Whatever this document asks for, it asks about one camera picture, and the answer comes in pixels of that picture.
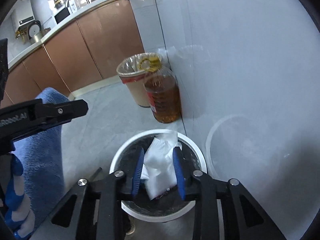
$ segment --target beige trash can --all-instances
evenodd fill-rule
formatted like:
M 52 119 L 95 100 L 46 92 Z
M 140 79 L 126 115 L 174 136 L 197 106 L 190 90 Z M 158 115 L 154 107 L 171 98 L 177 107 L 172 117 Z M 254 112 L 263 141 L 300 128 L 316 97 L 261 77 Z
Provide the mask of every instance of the beige trash can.
M 160 60 L 162 59 L 161 55 L 157 53 L 142 53 L 125 59 L 117 67 L 117 74 L 122 83 L 127 85 L 134 101 L 136 101 L 139 106 L 143 107 L 150 107 L 149 98 L 143 87 L 143 80 L 150 72 L 139 70 L 139 64 L 143 59 L 150 56 L 157 56 Z

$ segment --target metal screw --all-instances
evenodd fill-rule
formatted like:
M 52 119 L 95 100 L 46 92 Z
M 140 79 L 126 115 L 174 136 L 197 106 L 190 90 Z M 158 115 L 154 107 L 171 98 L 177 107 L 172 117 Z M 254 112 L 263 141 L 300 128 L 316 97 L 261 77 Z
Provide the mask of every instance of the metal screw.
M 193 172 L 193 175 L 195 175 L 196 177 L 201 177 L 203 175 L 203 172 L 197 170 Z
M 232 185 L 232 186 L 238 186 L 239 185 L 239 180 L 237 180 L 237 179 L 231 179 L 230 180 L 230 184 Z
M 79 186 L 84 186 L 88 183 L 88 181 L 86 179 L 79 179 L 78 180 L 78 185 Z
M 116 177 L 122 177 L 124 175 L 124 172 L 123 171 L 116 171 L 115 172 L 115 176 Z

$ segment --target trash can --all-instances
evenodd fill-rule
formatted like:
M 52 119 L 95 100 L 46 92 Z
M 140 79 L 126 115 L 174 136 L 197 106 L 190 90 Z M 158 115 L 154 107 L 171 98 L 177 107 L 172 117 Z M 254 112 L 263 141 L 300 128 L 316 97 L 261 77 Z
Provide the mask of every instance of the trash can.
M 170 133 L 167 129 L 156 129 L 141 132 L 127 140 L 116 152 L 109 173 L 117 170 L 126 170 L 126 163 L 131 161 L 130 153 L 137 146 L 143 147 L 145 152 L 151 145 L 155 136 Z M 178 140 L 182 144 L 182 153 L 194 168 L 207 172 L 206 162 L 199 147 L 187 136 L 178 133 Z M 122 209 L 129 215 L 147 222 L 168 222 L 181 217 L 195 206 L 195 201 L 184 202 L 181 200 L 178 188 L 175 186 L 167 194 L 150 200 L 145 189 L 141 188 L 134 201 L 122 201 Z
M 148 68 L 148 66 L 143 66 L 144 69 L 139 70 L 139 64 L 143 59 L 149 58 L 150 56 L 159 57 L 160 60 L 162 59 L 161 55 L 158 53 L 141 53 L 125 59 L 117 67 L 117 74 L 122 83 L 127 85 L 134 101 L 139 106 L 143 107 L 150 107 L 149 98 L 143 87 L 143 80 L 146 75 L 150 74 L 150 72 L 144 70 Z

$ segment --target red label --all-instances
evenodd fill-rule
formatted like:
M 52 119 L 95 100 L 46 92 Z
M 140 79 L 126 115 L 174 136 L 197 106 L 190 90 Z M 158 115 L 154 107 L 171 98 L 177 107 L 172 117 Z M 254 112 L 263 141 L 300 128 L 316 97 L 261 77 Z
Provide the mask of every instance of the red label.
M 137 82 L 141 79 L 144 79 L 145 75 L 139 75 L 134 77 L 120 77 L 123 84 L 130 83 L 130 82 Z
M 148 95 L 148 98 L 149 98 L 149 102 L 150 102 L 150 107 L 151 107 L 151 110 L 156 113 L 156 105 L 155 105 L 155 102 L 153 101 L 153 97 L 152 97 L 152 93 L 151 92 L 147 92 L 147 95 Z

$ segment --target kitchen counter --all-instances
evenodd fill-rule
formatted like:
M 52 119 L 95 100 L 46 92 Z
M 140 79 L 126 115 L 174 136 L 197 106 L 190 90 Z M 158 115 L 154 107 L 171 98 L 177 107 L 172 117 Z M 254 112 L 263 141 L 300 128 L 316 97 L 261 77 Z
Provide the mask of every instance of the kitchen counter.
M 52 30 L 50 30 L 39 42 L 30 45 L 27 49 L 25 49 L 20 54 L 18 54 L 14 59 L 12 59 L 8 64 L 9 70 L 12 67 L 16 66 L 17 64 L 19 64 L 23 59 L 25 59 L 28 55 L 30 55 L 32 52 L 37 50 L 39 47 L 47 43 L 51 38 L 53 38 L 56 34 L 58 34 L 65 27 L 70 25 L 72 22 L 90 13 L 91 11 L 101 6 L 104 6 L 108 3 L 111 3 L 113 1 L 116 1 L 116 0 L 95 0 L 92 3 L 86 5 L 85 7 L 79 9 L 76 13 L 68 16 L 59 24 L 57 24 Z

